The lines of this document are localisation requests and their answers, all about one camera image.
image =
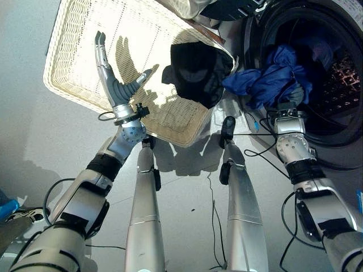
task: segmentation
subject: robotic finger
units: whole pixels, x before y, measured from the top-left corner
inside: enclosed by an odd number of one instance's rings
[[[97,31],[95,38],[96,64],[102,86],[106,92],[111,106],[114,108],[119,105],[127,104],[140,88],[141,84],[151,74],[152,70],[144,71],[137,79],[131,83],[120,83],[113,73],[111,65],[108,63],[105,49],[106,35]]]

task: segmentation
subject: metal bracket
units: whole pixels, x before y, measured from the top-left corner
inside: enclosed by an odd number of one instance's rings
[[[127,115],[125,118],[115,121],[114,124],[115,124],[115,126],[120,126],[125,123],[129,123],[134,120],[141,119],[141,118],[147,116],[148,114],[150,114],[149,108],[143,107],[141,103],[137,103],[135,113],[132,113],[130,115]]]

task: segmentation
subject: black cable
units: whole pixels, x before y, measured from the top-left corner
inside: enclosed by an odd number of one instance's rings
[[[115,116],[115,117],[111,117],[111,118],[105,118],[105,119],[103,119],[103,118],[101,118],[102,116],[104,116],[105,114],[108,114],[108,113],[113,113],[113,111],[110,111],[110,112],[103,112],[103,113],[101,113],[100,115],[98,115],[98,117],[97,117],[97,119],[99,120],[99,121],[109,121],[109,120],[114,120],[114,119],[117,119],[117,117]]]
[[[218,215],[217,209],[216,209],[216,201],[213,200],[213,208],[216,212],[216,216],[218,219],[218,224],[220,225],[220,235],[221,235],[221,245],[222,245],[222,254],[223,254],[223,260],[224,262],[226,262],[226,255],[225,255],[225,247],[223,245],[223,237],[222,237],[222,226],[221,226],[221,220],[220,220],[220,216]]]
[[[291,38],[293,37],[293,33],[294,33],[294,30],[295,30],[295,27],[296,27],[297,23],[299,22],[299,20],[300,20],[300,18],[298,18],[298,19],[296,20],[296,22],[294,23],[293,28],[291,29],[291,33],[290,33],[290,37],[289,37],[289,41],[288,41],[288,45],[290,45]]]
[[[273,118],[277,117],[277,110],[269,110],[266,111],[266,119],[268,119],[268,116],[270,116],[271,120],[273,120]],[[275,133],[272,129],[272,127],[270,126],[270,123],[267,122],[268,127],[270,128],[270,130],[272,131],[272,133]]]
[[[285,199],[285,201],[284,201],[284,203],[286,204],[286,202],[289,200],[289,198],[291,197],[291,196],[293,196],[293,195],[295,195],[295,208],[294,208],[294,210],[295,210],[295,230],[294,230],[294,234],[295,234],[295,236],[297,235],[297,231],[298,231],[298,224],[297,224],[297,214],[296,214],[296,204],[297,204],[297,197],[296,197],[296,194],[295,194],[295,192],[292,192],[291,194],[289,194],[289,196]],[[282,263],[284,262],[284,259],[285,259],[285,256],[286,256],[286,254],[287,254],[287,252],[288,252],[288,250],[289,250],[289,248],[290,248],[290,246],[291,246],[291,244],[292,244],[292,242],[294,241],[294,239],[295,239],[295,237],[293,236],[292,238],[291,238],[291,240],[289,241],[289,243],[287,244],[287,246],[286,246],[286,248],[285,248],[285,250],[284,250],[284,252],[283,252],[283,254],[282,254],[282,256],[281,256],[281,259],[280,259],[280,268],[284,271],[284,272],[288,272],[285,268],[283,268],[283,266],[282,266]]]
[[[215,268],[218,268],[218,267],[223,268],[222,266],[217,265],[217,266],[213,266],[213,267],[211,267],[211,268],[210,268],[210,269],[208,269],[208,270],[212,270],[212,269],[215,269]]]
[[[261,156],[261,154],[263,154],[263,153],[265,153],[265,152],[269,151],[272,147],[274,147],[274,146],[275,146],[275,144],[276,144],[276,141],[275,141],[275,142],[274,142],[271,146],[269,146],[268,148],[266,148],[264,151],[262,151],[262,152],[260,152],[260,153],[257,153],[257,152],[255,152],[255,151],[253,151],[253,150],[250,150],[250,149],[245,149],[245,150],[243,151],[243,153],[244,153],[247,157],[256,157],[256,156]],[[247,153],[246,153],[246,151],[251,152],[251,153],[253,153],[254,155],[249,155],[249,154],[247,154]]]
[[[299,237],[297,237],[291,230],[290,228],[288,227],[288,225],[286,224],[286,221],[285,221],[285,205],[287,203],[287,201],[295,194],[295,192],[292,192],[291,194],[289,194],[289,196],[285,199],[284,203],[282,204],[282,207],[281,207],[281,219],[282,219],[282,223],[284,224],[284,227],[286,228],[286,230],[288,231],[288,233],[290,233],[296,240],[298,240],[300,243],[303,243],[304,245],[307,245],[309,247],[312,247],[312,248],[317,248],[317,249],[321,249],[321,250],[324,250],[323,247],[319,247],[319,246],[316,246],[316,245],[312,245],[312,244],[309,244],[303,240],[301,240]]]
[[[259,154],[259,153],[257,153],[257,152],[255,152],[255,151],[252,151],[252,150],[249,150],[249,149],[246,149],[245,151],[249,151],[249,152],[251,152],[251,153],[254,153],[254,154],[256,154],[255,156],[260,156],[261,158],[263,158],[265,161],[267,161],[273,168],[275,168],[276,170],[278,170],[281,174],[283,174],[286,178],[288,178],[288,179],[290,179],[290,177],[288,176],[288,175],[286,175],[283,171],[281,171],[280,169],[278,169],[278,167],[277,166],[275,166],[271,161],[269,161],[266,157],[264,157],[264,156],[262,156],[261,154]]]
[[[22,247],[22,249],[20,250],[20,252],[18,253],[18,255],[16,255],[14,261],[11,264],[11,267],[13,267],[19,260],[20,256],[24,253],[25,249],[29,246],[29,244],[31,243],[32,240],[34,240],[34,238],[41,234],[41,231],[37,231],[35,232],[30,238],[29,240],[25,243],[25,245]]]
[[[269,126],[269,128],[267,128],[263,123],[262,123],[262,121],[266,121],[267,122],[267,125]],[[265,130],[267,130],[268,132],[270,132],[270,135],[272,135],[274,138],[276,138],[277,136],[276,136],[276,133],[271,129],[271,127],[270,127],[270,125],[269,125],[269,123],[268,123],[268,117],[266,117],[266,118],[262,118],[262,119],[260,119],[260,121],[259,121],[259,123],[260,123],[260,125],[265,129]]]
[[[325,238],[325,232],[323,233],[323,236],[322,236],[322,245],[323,245],[323,248],[325,250],[325,252],[327,251],[326,248],[325,248],[325,245],[324,245],[324,238]]]
[[[123,248],[121,246],[115,246],[115,245],[86,245],[86,247],[93,247],[93,248],[118,248],[118,249],[126,250],[126,248]]]
[[[50,188],[49,190],[47,191],[47,193],[45,194],[45,197],[44,197],[44,201],[43,201],[43,217],[44,217],[44,220],[46,221],[46,223],[50,226],[51,223],[49,221],[49,218],[48,218],[48,214],[47,214],[47,201],[48,201],[48,197],[50,195],[50,193],[52,192],[52,190],[54,189],[55,186],[57,186],[59,183],[63,182],[63,181],[67,181],[67,180],[75,180],[75,178],[63,178],[62,180],[58,180],[56,181]]]
[[[214,253],[214,258],[216,259],[216,262],[218,263],[218,266],[221,266],[221,263],[219,262],[217,255],[216,255],[216,231],[214,229],[214,209],[215,209],[215,204],[214,204],[214,196],[213,196],[213,189],[212,189],[212,181],[210,180],[209,176],[212,173],[209,173],[208,176],[206,177],[209,180],[209,189],[212,192],[212,229],[213,229],[213,253]]]
[[[339,127],[339,128],[341,128],[341,129],[346,129],[347,128],[347,126],[346,125],[343,125],[343,124],[341,124],[341,123],[338,123],[338,122],[336,122],[336,121],[334,121],[334,120],[332,120],[332,119],[328,119],[328,118],[325,118],[324,116],[322,116],[321,114],[319,114],[318,112],[316,112],[311,106],[309,106],[309,105],[307,105],[307,104],[305,104],[305,106],[309,109],[309,111],[313,114],[313,115],[315,115],[315,116],[317,116],[317,117],[319,117],[321,120],[324,120],[325,122],[327,122],[327,123],[329,123],[329,124],[331,124],[331,125],[334,125],[334,126],[336,126],[336,127]]]
[[[294,133],[300,133],[300,134],[303,134],[305,135],[305,133],[303,132],[300,132],[300,131],[292,131],[292,132],[285,132],[285,133],[236,133],[236,134],[233,134],[233,136],[274,136],[274,135],[288,135],[288,134],[294,134]]]

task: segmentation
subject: cable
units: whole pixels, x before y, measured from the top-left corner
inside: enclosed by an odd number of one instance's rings
[[[260,120],[260,125],[265,129],[265,130],[267,130],[268,132],[270,132],[270,133],[272,133],[272,134],[274,134],[274,138],[275,139],[277,139],[277,135],[281,135],[281,134],[276,134],[274,131],[272,131],[272,129],[271,129],[271,127],[270,127],[270,125],[269,125],[269,123],[268,123],[268,115],[269,115],[269,112],[274,112],[274,111],[272,111],[272,110],[269,110],[269,111],[267,111],[267,113],[266,113],[266,118],[262,118],[261,120]],[[267,127],[265,127],[261,122],[263,121],[263,120],[265,120],[265,121],[267,121],[267,123],[268,123],[268,126],[270,127],[270,129],[268,129]],[[354,170],[356,170],[356,169],[359,169],[359,168],[361,168],[362,167],[362,165],[354,165],[354,166],[340,166],[340,165],[338,165],[338,164],[335,164],[335,163],[331,163],[331,162],[329,162],[329,161],[326,161],[326,160],[323,160],[323,159],[320,159],[320,158],[316,158],[316,160],[317,160],[317,162],[319,163],[319,164],[321,164],[322,166],[324,166],[324,167],[326,167],[326,168],[329,168],[329,169],[332,169],[332,170],[336,170],[336,171],[354,171]]]
[[[264,124],[262,124],[262,121],[267,121],[267,125],[269,126],[269,128],[267,128],[267,127],[265,127],[265,125]],[[266,117],[266,118],[262,118],[262,119],[260,119],[260,121],[259,121],[259,123],[260,123],[260,125],[265,129],[265,130],[267,130],[268,132],[270,132],[270,134],[276,139],[276,133],[271,129],[271,127],[270,127],[270,125],[269,125],[269,123],[268,123],[268,117]]]
[[[223,245],[223,237],[222,237],[222,226],[221,226],[221,220],[220,220],[220,216],[218,215],[217,209],[216,209],[216,201],[213,200],[213,208],[216,212],[217,215],[217,219],[218,219],[218,224],[220,225],[220,235],[221,235],[221,245],[222,245],[222,254],[223,254],[223,260],[224,262],[226,262],[226,255],[225,255],[225,247]]]
[[[284,133],[236,133],[233,134],[233,136],[273,136],[273,135],[288,135],[288,134],[294,134],[294,133],[300,133],[305,135],[305,133],[300,132],[300,131],[292,131],[292,132],[284,132]]]
[[[46,223],[50,226],[51,223],[49,221],[49,218],[48,218],[48,214],[47,214],[47,201],[48,201],[48,197],[51,193],[51,191],[54,189],[55,186],[57,186],[59,183],[63,182],[63,181],[67,181],[67,180],[75,180],[75,178],[63,178],[62,180],[58,180],[56,181],[50,188],[49,190],[47,191],[47,193],[45,194],[45,197],[44,197],[44,201],[43,201],[43,217],[44,217],[44,220],[46,221]]]
[[[281,174],[283,174],[286,178],[290,179],[290,177],[288,175],[286,175],[283,171],[281,171],[280,169],[278,169],[277,166],[275,166],[271,161],[269,161],[267,158],[265,158],[264,156],[262,156],[261,154],[255,152],[255,151],[252,151],[252,150],[249,150],[249,149],[246,149],[245,151],[249,151],[251,153],[254,153],[256,155],[254,156],[251,156],[251,155],[247,155],[246,153],[244,153],[246,156],[248,157],[255,157],[255,156],[260,156],[261,158],[263,158],[265,161],[267,161],[270,165],[272,165],[273,168],[275,168],[276,170],[278,170]]]
[[[113,112],[111,111],[111,112],[104,112],[104,113],[101,113],[100,115],[98,115],[97,119],[98,119],[99,121],[102,121],[102,122],[117,119],[117,117],[116,117],[116,116],[115,116],[115,117],[111,117],[111,118],[105,118],[105,119],[102,119],[102,118],[101,118],[102,116],[104,116],[105,114],[108,114],[108,113],[113,113]]]
[[[25,243],[25,245],[22,247],[22,249],[20,250],[20,252],[18,253],[18,255],[15,257],[14,261],[11,264],[11,267],[13,267],[19,260],[20,256],[24,253],[25,249],[30,245],[31,241],[34,240],[34,238],[41,234],[41,231],[37,231],[35,232],[30,238],[29,240]]]
[[[294,208],[294,210],[295,210],[295,230],[294,230],[294,235],[296,236],[296,235],[297,235],[297,230],[298,230],[298,224],[297,224],[297,214],[296,214],[297,197],[296,197],[295,192],[292,192],[291,194],[289,194],[289,196],[285,199],[284,203],[286,204],[286,202],[289,200],[289,198],[290,198],[291,196],[293,196],[293,195],[295,195],[295,208]],[[286,256],[286,254],[287,254],[287,252],[288,252],[288,250],[289,250],[289,248],[290,248],[291,244],[293,243],[294,239],[295,239],[295,237],[293,236],[293,237],[291,238],[291,240],[289,241],[289,243],[287,244],[287,246],[286,246],[286,248],[285,248],[285,250],[284,250],[284,252],[283,252],[283,254],[282,254],[282,256],[281,256],[281,259],[280,259],[280,263],[279,263],[279,265],[280,265],[280,268],[281,268],[284,272],[288,272],[288,271],[287,271],[285,268],[283,268],[282,263],[284,262],[285,256]]]
[[[275,141],[275,142],[274,142],[271,146],[269,146],[268,148],[266,148],[264,151],[262,151],[262,152],[260,152],[260,153],[257,153],[257,152],[255,152],[255,151],[252,151],[252,150],[249,150],[249,149],[245,149],[245,150],[243,151],[243,153],[244,153],[247,157],[256,157],[256,156],[261,156],[261,154],[263,154],[263,153],[265,153],[265,152],[269,151],[272,147],[274,147],[274,146],[275,146],[275,144],[276,144],[276,141]],[[249,155],[249,154],[247,154],[247,153],[246,153],[246,151],[251,152],[251,153],[253,153],[254,155]]]
[[[346,126],[346,125],[343,125],[343,124],[341,124],[341,123],[338,123],[338,122],[336,122],[336,121],[334,121],[334,120],[332,120],[332,119],[325,118],[324,116],[322,116],[321,114],[319,114],[318,112],[316,112],[316,111],[315,111],[315,110],[314,110],[311,106],[309,106],[308,104],[305,104],[305,106],[309,109],[309,111],[310,111],[313,115],[315,115],[315,116],[319,117],[321,120],[324,120],[325,122],[327,122],[327,123],[329,123],[329,124],[331,124],[331,125],[337,126],[337,127],[341,128],[341,129],[346,129],[346,128],[347,128],[347,126]]]
[[[123,248],[121,246],[115,246],[115,245],[86,245],[86,247],[93,247],[93,248],[118,248],[118,249],[126,250],[126,248]]]
[[[316,246],[316,245],[312,245],[312,244],[309,244],[303,240],[301,240],[299,237],[297,237],[291,230],[290,228],[288,227],[288,225],[286,224],[286,221],[285,221],[285,205],[287,203],[287,201],[295,194],[295,192],[292,192],[291,194],[289,194],[289,196],[285,199],[284,203],[282,204],[282,207],[281,207],[281,219],[282,219],[282,223],[284,224],[284,227],[286,228],[286,230],[288,231],[288,233],[290,233],[296,240],[298,240],[300,243],[303,243],[304,245],[307,245],[309,247],[312,247],[312,248],[317,248],[317,249],[321,249],[321,250],[324,250],[323,247],[319,247],[319,246]]]
[[[296,27],[297,23],[299,22],[299,20],[300,20],[300,18],[298,18],[298,19],[296,20],[296,22],[294,23],[293,28],[291,29],[291,33],[290,33],[290,37],[289,37],[288,45],[290,45],[291,38],[293,37],[293,33],[294,33],[294,30],[295,30],[295,27]]]
[[[208,270],[212,270],[212,269],[215,269],[215,268],[218,268],[218,267],[223,268],[222,266],[217,265],[217,266],[213,266],[213,267],[211,267],[211,268],[210,268],[210,269],[208,269]]]
[[[213,189],[212,189],[212,181],[210,180],[209,176],[212,173],[209,173],[207,175],[207,179],[209,180],[209,189],[212,192],[212,229],[213,229],[213,253],[214,253],[214,258],[216,259],[216,262],[218,263],[219,267],[222,267],[221,263],[219,262],[217,255],[216,255],[216,231],[214,229],[214,211],[216,210],[216,205],[215,205],[215,200],[214,200],[214,196],[213,196]],[[220,223],[220,233],[221,233],[221,243],[223,244],[223,239],[222,239],[222,227],[221,227],[221,222],[220,222],[220,218],[218,217],[218,221]]]

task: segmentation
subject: blue cloth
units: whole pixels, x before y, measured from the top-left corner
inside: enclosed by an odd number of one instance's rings
[[[222,84],[237,95],[251,95],[248,105],[252,109],[274,107],[277,103],[290,101],[290,94],[301,87],[302,102],[307,104],[313,89],[305,69],[297,65],[295,50],[288,45],[280,45],[268,56],[264,70],[249,69],[235,73],[225,78]]]

